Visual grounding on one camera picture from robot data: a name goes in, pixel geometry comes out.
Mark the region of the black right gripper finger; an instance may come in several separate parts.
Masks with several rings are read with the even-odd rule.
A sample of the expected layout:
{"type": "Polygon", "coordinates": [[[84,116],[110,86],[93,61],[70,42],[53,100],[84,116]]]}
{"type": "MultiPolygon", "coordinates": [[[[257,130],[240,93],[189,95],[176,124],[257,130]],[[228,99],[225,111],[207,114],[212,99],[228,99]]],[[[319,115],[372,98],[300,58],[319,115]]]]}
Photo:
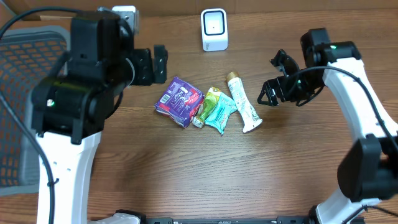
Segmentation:
{"type": "Polygon", "coordinates": [[[274,92],[273,92],[274,88],[273,88],[273,86],[272,86],[272,82],[273,82],[273,80],[268,80],[268,81],[265,81],[265,82],[263,83],[261,92],[260,92],[260,94],[259,94],[259,96],[258,96],[258,98],[257,98],[258,100],[263,99],[264,96],[267,96],[267,98],[268,98],[269,100],[272,99],[272,97],[273,97],[273,95],[274,95],[274,92]]]}
{"type": "Polygon", "coordinates": [[[262,90],[257,98],[260,105],[278,106],[277,96],[274,90],[262,90]]]}

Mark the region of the white tube gold cap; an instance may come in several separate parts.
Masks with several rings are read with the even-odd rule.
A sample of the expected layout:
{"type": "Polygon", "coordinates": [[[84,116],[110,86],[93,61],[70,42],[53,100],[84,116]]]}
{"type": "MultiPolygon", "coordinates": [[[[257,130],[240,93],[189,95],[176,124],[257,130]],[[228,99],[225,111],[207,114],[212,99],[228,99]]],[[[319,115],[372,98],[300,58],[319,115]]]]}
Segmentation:
{"type": "Polygon", "coordinates": [[[248,100],[244,91],[242,79],[238,72],[230,72],[226,76],[226,83],[231,92],[231,96],[243,119],[243,133],[248,133],[262,123],[262,119],[248,100]]]}

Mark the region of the purple pad package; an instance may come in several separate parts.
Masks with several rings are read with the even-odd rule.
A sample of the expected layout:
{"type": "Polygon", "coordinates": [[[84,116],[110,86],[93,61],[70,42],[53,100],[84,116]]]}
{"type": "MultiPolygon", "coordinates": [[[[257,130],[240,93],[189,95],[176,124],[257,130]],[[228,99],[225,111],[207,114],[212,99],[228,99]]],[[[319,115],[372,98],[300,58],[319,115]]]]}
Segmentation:
{"type": "Polygon", "coordinates": [[[186,128],[192,122],[203,99],[204,95],[199,89],[179,77],[174,77],[154,107],[157,112],[186,128]]]}

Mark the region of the teal snack packet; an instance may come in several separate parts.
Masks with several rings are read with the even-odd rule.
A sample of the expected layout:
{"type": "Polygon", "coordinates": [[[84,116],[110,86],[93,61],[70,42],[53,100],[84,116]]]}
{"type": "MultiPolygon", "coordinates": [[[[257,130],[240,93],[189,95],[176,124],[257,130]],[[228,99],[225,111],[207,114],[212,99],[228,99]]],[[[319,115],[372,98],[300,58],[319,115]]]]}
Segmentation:
{"type": "Polygon", "coordinates": [[[218,104],[205,120],[205,124],[217,129],[220,134],[223,135],[229,116],[236,110],[237,107],[234,100],[224,93],[221,93],[218,104]]]}

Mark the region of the green yellow snack packet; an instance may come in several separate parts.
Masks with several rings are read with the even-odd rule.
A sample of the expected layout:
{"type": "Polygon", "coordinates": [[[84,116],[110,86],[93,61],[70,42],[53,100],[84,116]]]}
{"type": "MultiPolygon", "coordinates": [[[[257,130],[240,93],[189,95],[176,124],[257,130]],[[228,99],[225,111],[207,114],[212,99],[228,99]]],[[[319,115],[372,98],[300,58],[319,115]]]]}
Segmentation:
{"type": "Polygon", "coordinates": [[[216,87],[210,87],[207,91],[203,103],[201,104],[197,115],[193,118],[192,124],[198,128],[202,128],[205,120],[216,108],[221,96],[221,90],[216,87]]]}

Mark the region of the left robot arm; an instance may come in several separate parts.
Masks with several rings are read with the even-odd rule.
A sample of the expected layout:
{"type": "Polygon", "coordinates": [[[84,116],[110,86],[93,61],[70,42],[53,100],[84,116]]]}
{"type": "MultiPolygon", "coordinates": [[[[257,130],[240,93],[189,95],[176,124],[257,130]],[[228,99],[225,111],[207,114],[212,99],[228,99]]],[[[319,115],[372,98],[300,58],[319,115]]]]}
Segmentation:
{"type": "Polygon", "coordinates": [[[91,168],[105,121],[127,87],[165,83],[166,48],[135,48],[138,31],[134,6],[77,13],[68,50],[33,89],[32,128],[44,152],[38,223],[88,221],[91,168]]]}

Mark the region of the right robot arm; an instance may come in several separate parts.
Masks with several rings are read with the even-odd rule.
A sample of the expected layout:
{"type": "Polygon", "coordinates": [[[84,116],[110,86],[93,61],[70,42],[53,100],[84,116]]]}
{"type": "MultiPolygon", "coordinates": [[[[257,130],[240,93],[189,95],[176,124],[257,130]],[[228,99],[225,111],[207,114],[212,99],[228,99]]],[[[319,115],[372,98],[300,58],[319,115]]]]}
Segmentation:
{"type": "Polygon", "coordinates": [[[338,188],[313,206],[305,223],[353,223],[369,208],[397,194],[397,123],[373,90],[361,54],[351,41],[332,42],[324,28],[300,39],[305,68],[284,50],[271,60],[280,76],[264,82],[261,105],[292,102],[303,106],[324,88],[336,98],[353,145],[338,167],[338,188]]]}

